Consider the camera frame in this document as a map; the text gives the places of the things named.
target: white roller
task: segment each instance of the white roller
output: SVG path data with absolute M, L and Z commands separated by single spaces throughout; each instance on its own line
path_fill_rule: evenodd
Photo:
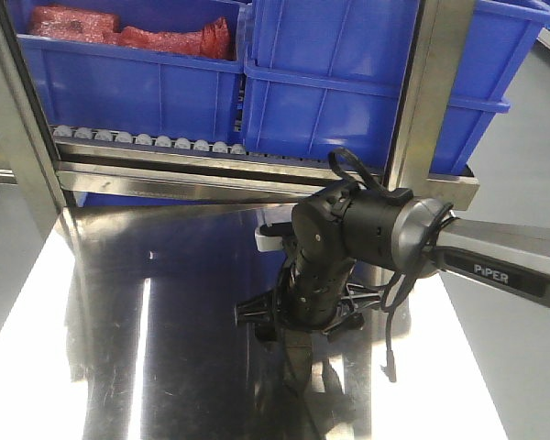
M 214 153 L 227 153 L 228 152 L 228 145 L 224 142 L 215 142 L 212 145 L 212 151 Z
M 116 135 L 116 142 L 122 142 L 125 144 L 132 144 L 132 135 L 127 131 L 119 131 Z
M 151 138 L 151 136 L 149 136 L 145 133 L 141 133 L 135 139 L 135 144 L 137 144 L 137 145 L 153 145 L 153 139 Z
M 75 134 L 73 135 L 73 137 L 78 139 L 92 139 L 94 138 L 94 132 L 91 128 L 82 126 L 75 130 Z
M 203 139 L 196 140 L 193 144 L 193 149 L 198 151 L 210 151 L 210 144 Z
M 189 139 L 186 139 L 185 137 L 180 137 L 175 141 L 175 148 L 176 149 L 192 149 L 192 142 L 190 142 Z
M 53 130 L 53 136 L 71 138 L 73 136 L 73 130 L 69 126 L 56 126 Z
M 247 151 L 242 146 L 242 144 L 235 144 L 230 148 L 232 154 L 247 154 Z
M 110 130 L 98 130 L 93 137 L 95 140 L 103 140 L 104 142 L 112 142 L 114 135 Z
M 170 147 L 171 139 L 169 139 L 167 136 L 159 136 L 155 139 L 155 145 L 157 147 Z

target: red item in bin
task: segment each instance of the red item in bin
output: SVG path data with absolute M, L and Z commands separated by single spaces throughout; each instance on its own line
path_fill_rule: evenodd
M 125 27 L 120 33 L 119 46 L 227 59 L 230 33 L 226 19 L 221 16 L 197 32 L 147 32 L 136 27 Z
M 72 23 L 80 22 L 83 32 L 93 31 L 117 32 L 120 17 L 116 14 L 67 7 L 62 5 L 37 6 L 33 9 L 31 23 L 33 27 L 43 22 Z
M 30 33 L 52 39 L 228 59 L 230 33 L 223 16 L 205 25 L 202 30 L 186 33 L 154 33 L 131 26 L 117 33 L 119 23 L 120 18 L 115 14 L 62 5 L 37 6 L 32 13 Z

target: steel countertop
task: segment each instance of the steel countertop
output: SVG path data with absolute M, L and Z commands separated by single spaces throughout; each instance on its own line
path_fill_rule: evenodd
M 0 333 L 0 438 L 505 438 L 439 277 L 396 319 L 398 383 L 383 321 L 314 337 L 301 401 L 281 357 L 236 328 L 234 304 L 264 292 L 282 255 L 254 228 L 290 206 L 67 210 Z

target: gray floor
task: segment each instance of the gray floor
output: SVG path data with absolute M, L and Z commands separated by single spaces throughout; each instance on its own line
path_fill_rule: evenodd
M 0 185 L 0 328 L 41 247 L 20 190 Z
M 471 166 L 466 218 L 550 227 L 550 54 L 536 47 Z M 0 326 L 40 251 L 16 187 L 0 186 Z M 550 439 L 550 311 L 453 276 L 445 285 L 511 440 Z
M 474 220 L 550 227 L 550 52 L 535 47 L 470 165 L 481 189 Z M 444 275 L 511 440 L 550 440 L 550 311 Z

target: black cable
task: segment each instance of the black cable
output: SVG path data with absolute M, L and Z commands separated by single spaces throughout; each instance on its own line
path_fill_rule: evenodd
M 357 172 L 357 174 L 363 180 L 363 184 L 367 188 L 369 189 L 376 188 L 377 190 L 383 193 L 387 192 L 387 189 L 381 186 L 381 184 L 375 180 L 375 178 L 367 170 L 367 168 L 365 167 L 363 162 L 357 157 L 357 155 L 355 155 L 355 153 L 353 153 L 352 151 L 344 147 L 334 148 L 332 151 L 328 153 L 328 163 L 330 164 L 330 170 L 332 170 L 332 172 L 336 176 L 349 182 L 353 182 L 356 180 L 353 176 L 348 174 L 346 171 L 344 171 L 340 167 L 340 164 L 338 163 L 338 159 L 336 158 L 336 155 L 343 158 L 345 162 Z
M 393 298 L 393 301 L 391 304 L 387 304 L 389 294 L 391 292 L 391 289 L 387 289 L 382 295 L 381 295 L 381 310 L 383 312 L 387 313 L 387 320 L 385 322 L 385 348 L 386 348 L 386 358 L 387 358 L 387 366 L 383 368 L 383 371 L 389 378 L 391 382 L 397 381 L 397 373 L 395 370 L 395 356 L 393 354 L 393 347 L 391 342 L 391 327 L 393 324 L 393 316 L 395 315 L 395 312 L 397 308 L 403 304 L 403 302 L 407 299 L 410 292 L 413 289 L 413 286 L 417 279 L 420 277 L 420 274 L 422 273 L 422 270 L 424 269 L 424 266 L 426 264 L 425 258 L 424 258 L 424 248 L 428 245 L 428 243 L 435 242 L 437 240 L 437 236 L 440 233 L 440 231 L 446 227 L 447 225 L 452 222 L 452 218 L 450 217 L 445 220 L 445 216 L 450 212 L 452 209 L 451 203 L 446 203 L 440 211 L 436 214 L 434 217 L 434 220 L 432 223 L 428 226 L 426 229 L 426 232 L 424 233 L 422 239 L 418 243 L 418 245 L 414 248 L 412 254 L 408 258 L 408 261 L 406 262 L 405 267 L 411 268 L 408 271 L 404 272 L 404 278 L 401 281 L 401 285 L 397 290 L 397 293 L 395 294 L 395 297 Z M 396 279 L 398 280 L 401 277 L 402 274 L 400 272 L 395 272 L 393 274 L 393 277 L 391 278 L 391 281 L 393 282 L 393 286 L 397 283 Z

